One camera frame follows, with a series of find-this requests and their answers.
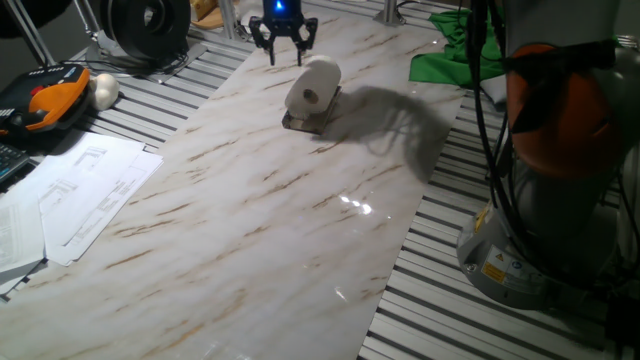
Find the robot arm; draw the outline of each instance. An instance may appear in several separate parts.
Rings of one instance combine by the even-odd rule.
[[[252,16],[249,22],[251,35],[258,48],[269,53],[271,65],[275,64],[273,43],[276,37],[286,36],[293,40],[298,49],[298,66],[302,65],[302,55],[313,48],[313,42],[318,29],[318,19],[305,19],[300,9],[300,0],[264,0],[264,17]],[[260,32],[260,25],[264,24],[271,32],[268,39]],[[304,26],[309,33],[307,39],[300,36],[300,28]]]
[[[489,146],[479,95],[478,64],[487,6],[493,2],[472,1],[467,55],[491,175],[491,211],[498,216],[459,238],[458,259],[465,268],[483,263],[493,248],[514,254],[523,260],[519,266],[532,265],[532,274],[544,279],[529,285],[545,283],[553,290],[532,295],[487,281],[482,272],[466,275],[483,293],[509,306],[571,307],[586,292],[620,287],[640,264],[636,258],[629,271],[617,261],[615,214],[599,204],[639,139],[640,106],[631,94],[640,91],[640,67],[623,71],[618,61],[620,50],[612,38],[619,1],[505,3],[505,36],[498,39],[507,71],[509,175],[503,178]],[[628,207],[622,188],[621,193]]]

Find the orange device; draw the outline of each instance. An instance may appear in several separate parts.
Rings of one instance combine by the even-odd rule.
[[[531,44],[513,58],[553,50],[549,45]],[[624,154],[622,129],[595,77],[589,71],[577,71],[566,75],[558,88],[558,93],[544,102],[550,104],[548,114],[533,119],[540,125],[517,131],[525,104],[539,89],[517,71],[507,73],[509,128],[520,159],[538,173],[561,179],[587,178],[616,166]]]
[[[88,104],[89,71],[56,65],[18,76],[0,92],[0,135],[68,128]]]

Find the black cable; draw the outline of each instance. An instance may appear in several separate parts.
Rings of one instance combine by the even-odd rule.
[[[511,139],[511,132],[509,132],[509,134],[507,135],[509,140]],[[508,182],[508,186],[509,186],[509,197],[511,198],[511,206],[513,207],[513,210],[516,214],[517,217],[522,218],[520,216],[520,209],[518,209],[518,203],[516,200],[516,192],[515,192],[515,170],[516,170],[516,152],[511,150],[511,164],[509,166],[509,173],[507,174],[507,182]]]
[[[507,119],[508,112],[504,112],[504,116],[502,117],[502,125],[500,126],[500,133],[498,134],[498,139],[496,140],[496,149],[494,150],[493,156],[498,157],[500,155],[500,148],[502,147],[502,139],[504,138],[504,134],[507,131]]]
[[[498,47],[500,48],[500,55],[502,55],[502,58],[505,58],[507,34],[504,29],[504,21],[502,21],[502,17],[500,17],[500,13],[498,12],[498,6],[496,6],[495,1],[489,1],[489,12],[491,13],[491,25],[493,27],[493,33],[496,35],[496,38],[498,39]]]
[[[627,283],[629,280],[633,279],[638,272],[638,268],[640,268],[640,231],[638,231],[638,224],[636,223],[634,211],[631,210],[629,199],[627,198],[627,193],[624,190],[621,171],[618,172],[618,186],[620,186],[620,197],[622,198],[622,202],[624,203],[624,208],[627,210],[627,216],[629,217],[629,222],[631,223],[631,228],[633,229],[633,235],[636,238],[636,260],[634,261],[629,273],[622,279],[621,282],[616,284],[616,286],[619,287]]]
[[[460,0],[458,2],[458,16],[457,16],[457,20],[458,20],[458,28],[463,29],[464,30],[464,26],[462,26],[462,23],[460,22],[460,13],[462,12],[462,0]],[[480,54],[480,56],[487,60],[487,61],[492,61],[492,62],[499,62],[502,61],[502,59],[489,59],[488,57],[482,55],[482,53]]]
[[[403,1],[400,4],[396,5],[396,9],[403,7],[407,4],[420,4],[420,1],[414,1],[414,0],[407,0],[407,1]]]
[[[185,62],[187,62],[188,59],[189,59],[189,56],[186,53],[184,52],[179,53],[178,56],[176,57],[176,60],[178,60],[176,64],[167,66],[165,68],[160,68],[160,69],[135,67],[135,66],[121,66],[121,65],[112,64],[104,60],[65,60],[65,61],[61,61],[61,63],[62,64],[87,64],[87,67],[90,68],[91,70],[100,71],[100,72],[109,72],[108,70],[96,69],[90,66],[91,64],[100,64],[115,70],[114,73],[122,73],[122,74],[128,74],[127,71],[144,72],[145,70],[147,70],[147,71],[150,71],[148,74],[151,75],[151,74],[170,73],[173,70],[177,69],[178,67],[182,66]]]
[[[482,102],[480,99],[480,53],[482,47],[486,42],[487,3],[486,1],[478,0],[473,2],[472,6],[473,5],[475,5],[475,7],[472,9],[472,14],[467,22],[469,35],[469,38],[467,39],[467,56],[469,57],[469,68],[471,70],[473,82],[478,130],[480,132],[483,150],[487,159],[489,172],[491,174],[491,187],[492,189],[495,188],[495,195],[497,195],[499,201],[499,203],[495,201],[496,196],[492,191],[491,196],[492,201],[494,201],[494,207],[498,208],[498,206],[500,206],[501,211],[506,218],[507,224],[515,235],[508,236],[510,243],[514,246],[516,251],[525,259],[525,261],[534,266],[540,273],[558,283],[569,285],[584,291],[595,292],[597,290],[595,284],[585,284],[581,281],[577,281],[571,278],[570,275],[558,269],[556,266],[549,264],[547,261],[544,261],[544,258],[538,255],[538,251],[536,251],[536,241],[532,239],[532,235],[530,235],[526,230],[522,219],[517,216],[517,214],[515,214],[514,210],[511,207],[505,189],[502,185],[502,182],[500,181],[500,177],[498,176],[496,163],[491,152],[486,125],[484,122],[484,113],[482,111]],[[520,241],[526,243],[527,248],[536,255],[535,261],[530,256],[530,254],[524,251],[524,248],[521,246]]]

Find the keyboard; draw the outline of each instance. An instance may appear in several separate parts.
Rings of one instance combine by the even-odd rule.
[[[29,162],[29,156],[13,146],[0,144],[0,183]]]

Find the warning sticker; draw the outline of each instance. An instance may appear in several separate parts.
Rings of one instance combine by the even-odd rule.
[[[491,246],[482,273],[505,287],[526,294],[540,294],[545,285],[544,277],[533,266],[495,246]]]

